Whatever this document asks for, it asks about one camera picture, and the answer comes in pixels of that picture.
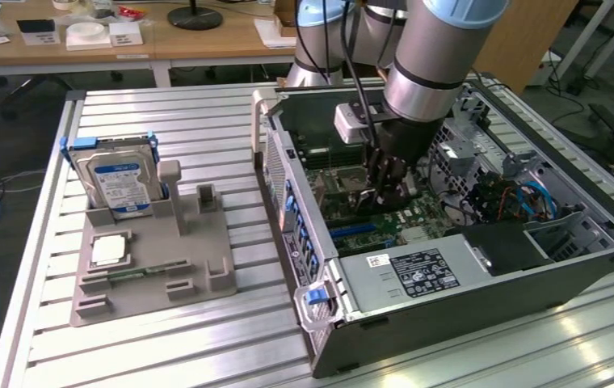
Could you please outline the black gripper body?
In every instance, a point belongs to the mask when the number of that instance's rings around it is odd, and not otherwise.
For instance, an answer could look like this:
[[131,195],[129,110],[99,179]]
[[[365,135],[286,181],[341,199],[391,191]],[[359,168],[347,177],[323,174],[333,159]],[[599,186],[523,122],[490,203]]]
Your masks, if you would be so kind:
[[442,127],[442,120],[418,122],[405,119],[378,123],[377,161],[397,158],[405,162],[418,162],[426,156],[434,136]]

